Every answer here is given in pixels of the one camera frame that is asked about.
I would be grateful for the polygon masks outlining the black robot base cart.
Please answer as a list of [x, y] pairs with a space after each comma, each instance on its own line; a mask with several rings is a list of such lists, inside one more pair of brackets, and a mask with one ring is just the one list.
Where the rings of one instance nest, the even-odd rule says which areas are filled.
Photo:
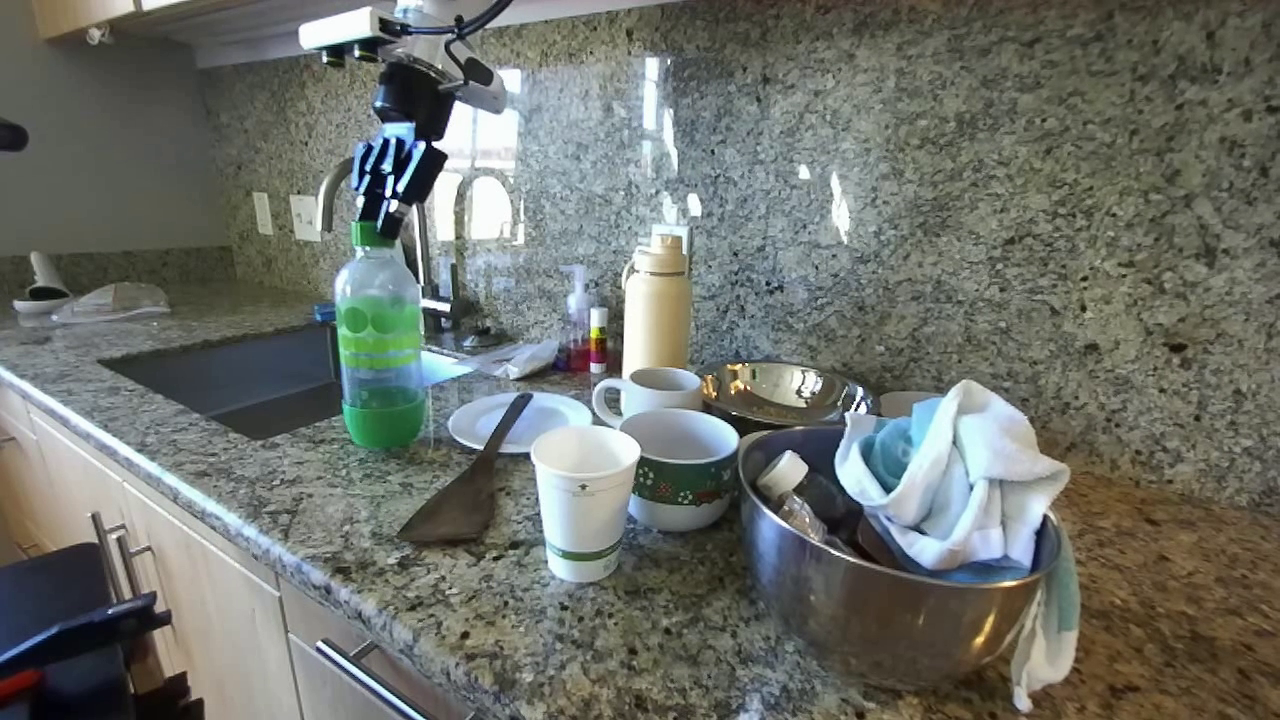
[[203, 720], [185, 672], [151, 686], [127, 679], [133, 649], [166, 624], [151, 593], [107, 593], [96, 545], [5, 565], [0, 720]]

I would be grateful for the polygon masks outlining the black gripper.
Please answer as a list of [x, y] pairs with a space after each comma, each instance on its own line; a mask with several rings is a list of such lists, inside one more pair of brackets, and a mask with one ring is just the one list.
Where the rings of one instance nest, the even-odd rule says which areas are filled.
[[394, 238], [402, 203], [420, 203], [445, 166], [453, 97], [429, 66], [393, 60], [376, 76], [372, 111], [379, 131], [351, 151], [356, 221], [376, 221], [376, 233]]

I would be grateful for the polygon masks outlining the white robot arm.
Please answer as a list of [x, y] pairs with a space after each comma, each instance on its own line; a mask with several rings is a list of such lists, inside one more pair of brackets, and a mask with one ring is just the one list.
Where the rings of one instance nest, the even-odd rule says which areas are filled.
[[476, 17], [453, 19], [432, 19], [423, 3], [362, 17], [351, 57], [379, 66], [372, 97], [379, 134], [356, 147], [356, 213], [384, 238], [401, 237], [402, 216], [429, 199], [445, 172], [440, 140], [453, 108], [507, 108], [498, 70], [466, 48], [507, 3], [490, 0]]

